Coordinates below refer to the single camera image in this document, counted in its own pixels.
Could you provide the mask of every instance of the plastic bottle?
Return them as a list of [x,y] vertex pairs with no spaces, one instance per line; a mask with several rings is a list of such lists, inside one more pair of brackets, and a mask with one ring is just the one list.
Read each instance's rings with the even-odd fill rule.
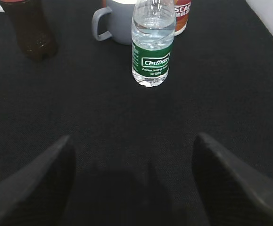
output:
[[0,0],[9,16],[21,51],[34,61],[52,57],[57,42],[45,19],[41,0]]
[[176,20],[173,0],[138,0],[132,18],[132,73],[143,86],[167,77]]

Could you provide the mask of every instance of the mug handle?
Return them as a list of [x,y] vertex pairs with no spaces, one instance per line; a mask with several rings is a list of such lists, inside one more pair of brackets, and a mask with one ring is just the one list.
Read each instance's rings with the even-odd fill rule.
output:
[[92,34],[97,41],[103,41],[112,37],[112,34],[109,31],[106,31],[103,34],[98,35],[99,20],[102,16],[109,13],[112,13],[112,9],[110,7],[106,7],[106,8],[100,8],[93,14]]

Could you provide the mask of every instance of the orange can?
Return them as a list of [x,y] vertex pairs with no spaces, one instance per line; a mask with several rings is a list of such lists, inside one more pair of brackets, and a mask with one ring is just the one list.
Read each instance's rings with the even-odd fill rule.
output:
[[191,0],[174,0],[176,14],[175,35],[181,34],[187,26]]

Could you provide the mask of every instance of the black fabric surface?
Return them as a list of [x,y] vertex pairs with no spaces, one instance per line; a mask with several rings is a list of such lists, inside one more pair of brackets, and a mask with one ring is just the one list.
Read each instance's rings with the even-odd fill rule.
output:
[[40,64],[20,53],[0,14],[0,181],[71,134],[78,178],[64,222],[83,225],[88,192],[104,201],[101,193],[117,191],[113,210],[146,194],[159,212],[208,225],[190,165],[200,131],[273,178],[273,37],[245,1],[195,0],[169,76],[153,89],[134,81],[131,47],[92,38],[100,1],[43,4],[60,48]]

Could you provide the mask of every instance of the plastic water bottle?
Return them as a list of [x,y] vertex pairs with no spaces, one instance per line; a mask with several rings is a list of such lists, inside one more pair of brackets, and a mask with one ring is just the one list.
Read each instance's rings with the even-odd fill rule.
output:
[[167,77],[176,26],[173,0],[138,0],[132,18],[132,74],[143,86]]

